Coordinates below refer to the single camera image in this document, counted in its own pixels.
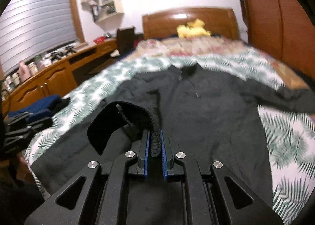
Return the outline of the wooden wardrobe louvre door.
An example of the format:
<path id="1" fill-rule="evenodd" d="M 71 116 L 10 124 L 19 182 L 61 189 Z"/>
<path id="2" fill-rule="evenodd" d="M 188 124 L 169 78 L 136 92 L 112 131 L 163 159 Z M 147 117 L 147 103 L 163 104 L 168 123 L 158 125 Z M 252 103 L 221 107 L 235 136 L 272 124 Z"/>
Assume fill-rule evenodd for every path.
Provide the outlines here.
<path id="1" fill-rule="evenodd" d="M 298 0 L 240 0 L 249 43 L 314 77 L 314 25 Z"/>

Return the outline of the red basket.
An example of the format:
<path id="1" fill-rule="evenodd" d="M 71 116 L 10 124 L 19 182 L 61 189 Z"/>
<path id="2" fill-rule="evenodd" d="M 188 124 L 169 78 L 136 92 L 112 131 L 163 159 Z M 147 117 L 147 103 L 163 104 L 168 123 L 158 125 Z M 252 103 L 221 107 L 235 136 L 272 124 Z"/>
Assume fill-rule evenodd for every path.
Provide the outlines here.
<path id="1" fill-rule="evenodd" d="M 103 43 L 105 41 L 105 39 L 106 38 L 104 36 L 101 36 L 101 37 L 98 37 L 98 38 L 94 39 L 93 42 L 95 44 L 101 44 L 101 43 Z"/>

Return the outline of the pink bottle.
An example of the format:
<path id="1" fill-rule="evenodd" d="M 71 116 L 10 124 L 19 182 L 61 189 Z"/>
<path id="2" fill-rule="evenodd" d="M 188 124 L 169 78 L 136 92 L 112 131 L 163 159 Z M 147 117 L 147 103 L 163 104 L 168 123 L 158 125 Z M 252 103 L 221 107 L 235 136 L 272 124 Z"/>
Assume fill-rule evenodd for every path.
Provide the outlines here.
<path id="1" fill-rule="evenodd" d="M 19 62 L 18 75 L 21 82 L 24 82 L 31 77 L 28 66 L 22 60 Z"/>

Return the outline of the wooden desk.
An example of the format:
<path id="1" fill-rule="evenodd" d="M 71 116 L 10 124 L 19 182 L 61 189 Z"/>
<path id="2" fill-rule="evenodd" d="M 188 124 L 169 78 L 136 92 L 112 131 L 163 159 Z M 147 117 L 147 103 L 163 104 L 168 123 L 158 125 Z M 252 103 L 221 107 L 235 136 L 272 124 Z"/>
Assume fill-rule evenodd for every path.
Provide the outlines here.
<path id="1" fill-rule="evenodd" d="M 101 44 L 94 44 L 79 49 L 76 53 L 50 65 L 30 77 L 2 102 L 2 113 L 25 108 L 40 98 L 58 94 L 61 97 L 77 88 L 73 72 L 94 60 L 108 55 L 117 48 L 116 39 L 106 39 Z"/>

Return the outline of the white wall shelf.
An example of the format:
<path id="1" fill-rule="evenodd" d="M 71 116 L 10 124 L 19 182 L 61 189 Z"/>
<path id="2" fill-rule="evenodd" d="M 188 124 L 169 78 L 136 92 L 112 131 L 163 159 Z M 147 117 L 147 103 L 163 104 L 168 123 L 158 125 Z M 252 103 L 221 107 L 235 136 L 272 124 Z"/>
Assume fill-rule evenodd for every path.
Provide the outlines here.
<path id="1" fill-rule="evenodd" d="M 96 23 L 124 14 L 121 0 L 91 0 L 92 16 Z"/>

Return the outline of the grey window blind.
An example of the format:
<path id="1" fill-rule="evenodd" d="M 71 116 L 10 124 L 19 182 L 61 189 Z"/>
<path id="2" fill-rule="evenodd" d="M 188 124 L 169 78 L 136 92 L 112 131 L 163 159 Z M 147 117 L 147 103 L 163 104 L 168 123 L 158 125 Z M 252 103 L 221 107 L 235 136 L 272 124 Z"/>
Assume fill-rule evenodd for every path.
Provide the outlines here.
<path id="1" fill-rule="evenodd" d="M 11 0 L 1 15 L 3 73 L 76 40 L 70 0 Z"/>

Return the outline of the wooden headboard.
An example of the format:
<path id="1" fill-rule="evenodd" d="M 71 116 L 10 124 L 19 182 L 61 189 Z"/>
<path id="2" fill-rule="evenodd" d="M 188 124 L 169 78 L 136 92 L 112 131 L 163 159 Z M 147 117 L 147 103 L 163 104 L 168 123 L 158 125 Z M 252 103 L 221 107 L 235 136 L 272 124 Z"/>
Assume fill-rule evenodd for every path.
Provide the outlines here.
<path id="1" fill-rule="evenodd" d="M 142 16 L 144 39 L 166 38 L 177 33 L 179 25 L 200 19 L 205 30 L 229 39 L 240 39 L 238 22 L 231 8 L 186 7 Z"/>

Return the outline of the black zip jacket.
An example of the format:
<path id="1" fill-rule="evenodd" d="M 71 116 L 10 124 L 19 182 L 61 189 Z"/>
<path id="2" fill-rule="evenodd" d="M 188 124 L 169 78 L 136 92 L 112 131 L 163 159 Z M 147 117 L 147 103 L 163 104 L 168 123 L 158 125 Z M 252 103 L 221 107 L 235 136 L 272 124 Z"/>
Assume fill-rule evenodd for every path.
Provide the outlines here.
<path id="1" fill-rule="evenodd" d="M 273 209 L 268 144 L 258 105 L 314 113 L 308 88 L 273 89 L 200 65 L 138 73 L 37 160 L 57 181 L 67 183 L 91 161 L 113 162 L 149 131 L 147 177 L 129 182 L 125 224 L 184 224 L 182 187 L 163 176 L 161 135 L 193 156 L 202 170 L 224 163 Z M 314 210 L 311 194 L 291 224 L 306 224 Z"/>

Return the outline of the palm leaf bedspread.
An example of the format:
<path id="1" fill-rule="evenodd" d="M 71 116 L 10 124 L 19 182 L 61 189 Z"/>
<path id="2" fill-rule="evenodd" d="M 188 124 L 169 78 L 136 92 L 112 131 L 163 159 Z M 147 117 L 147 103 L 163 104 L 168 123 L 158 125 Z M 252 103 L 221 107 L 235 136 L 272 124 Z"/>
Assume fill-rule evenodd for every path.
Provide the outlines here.
<path id="1" fill-rule="evenodd" d="M 237 53 L 201 56 L 128 56 L 82 83 L 68 97 L 70 104 L 53 116 L 51 128 L 37 133 L 25 159 L 31 170 L 37 160 L 66 132 L 89 116 L 120 83 L 139 72 L 157 72 L 170 66 L 181 68 L 199 64 L 212 71 L 228 72 L 241 79 L 255 79 L 274 89 L 284 86 L 283 76 L 290 70 L 273 58 L 253 48 Z M 307 114 L 276 111 L 258 107 L 269 156 L 273 183 L 273 209 L 290 224 L 301 213 L 314 190 L 314 120 Z"/>

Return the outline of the yellow plush toy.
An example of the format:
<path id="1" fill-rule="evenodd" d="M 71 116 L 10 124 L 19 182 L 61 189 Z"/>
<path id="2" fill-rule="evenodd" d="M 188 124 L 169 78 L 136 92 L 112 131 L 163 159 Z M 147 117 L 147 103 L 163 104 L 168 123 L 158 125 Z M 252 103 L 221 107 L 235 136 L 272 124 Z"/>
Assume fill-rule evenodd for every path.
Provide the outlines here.
<path id="1" fill-rule="evenodd" d="M 179 38 L 190 38 L 201 35 L 211 36 L 211 32 L 205 30 L 204 26 L 205 23 L 202 20 L 196 19 L 186 25 L 179 25 L 177 27 L 177 35 Z"/>

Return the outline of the folded blue garment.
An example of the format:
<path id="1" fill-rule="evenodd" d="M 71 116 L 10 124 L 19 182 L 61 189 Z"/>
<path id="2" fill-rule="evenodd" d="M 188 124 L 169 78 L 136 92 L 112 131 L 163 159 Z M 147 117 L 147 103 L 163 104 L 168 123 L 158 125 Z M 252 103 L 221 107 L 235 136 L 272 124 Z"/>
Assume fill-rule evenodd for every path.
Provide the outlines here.
<path id="1" fill-rule="evenodd" d="M 8 113 L 8 117 L 12 118 L 23 113 L 29 114 L 29 122 L 34 122 L 45 117 L 53 117 L 56 113 L 70 104 L 70 97 L 61 98 L 60 95 L 55 94 L 52 96 L 44 97 L 36 101 L 35 103 L 22 108 L 17 111 Z"/>

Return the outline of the dark wooden chair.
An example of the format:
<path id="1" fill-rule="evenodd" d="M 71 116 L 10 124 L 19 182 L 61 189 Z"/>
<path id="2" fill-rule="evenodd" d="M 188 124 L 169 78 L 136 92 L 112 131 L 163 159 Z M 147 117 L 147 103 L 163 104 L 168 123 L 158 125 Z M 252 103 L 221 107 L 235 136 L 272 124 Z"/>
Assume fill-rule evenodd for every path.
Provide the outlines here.
<path id="1" fill-rule="evenodd" d="M 116 45 L 120 55 L 123 55 L 133 48 L 136 38 L 135 27 L 118 29 L 116 32 Z"/>

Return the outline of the floral quilt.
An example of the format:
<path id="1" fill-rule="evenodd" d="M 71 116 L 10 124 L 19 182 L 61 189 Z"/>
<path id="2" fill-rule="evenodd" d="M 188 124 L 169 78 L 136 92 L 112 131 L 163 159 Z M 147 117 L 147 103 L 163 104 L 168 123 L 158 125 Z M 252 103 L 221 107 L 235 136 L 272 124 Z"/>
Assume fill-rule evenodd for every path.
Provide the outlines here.
<path id="1" fill-rule="evenodd" d="M 266 53 L 225 37 L 197 36 L 190 39 L 167 38 L 140 41 L 127 60 L 150 60 L 166 65 L 200 64 L 212 71 L 222 71 L 243 80 L 253 78 L 274 89 L 308 87 L 297 74 Z"/>

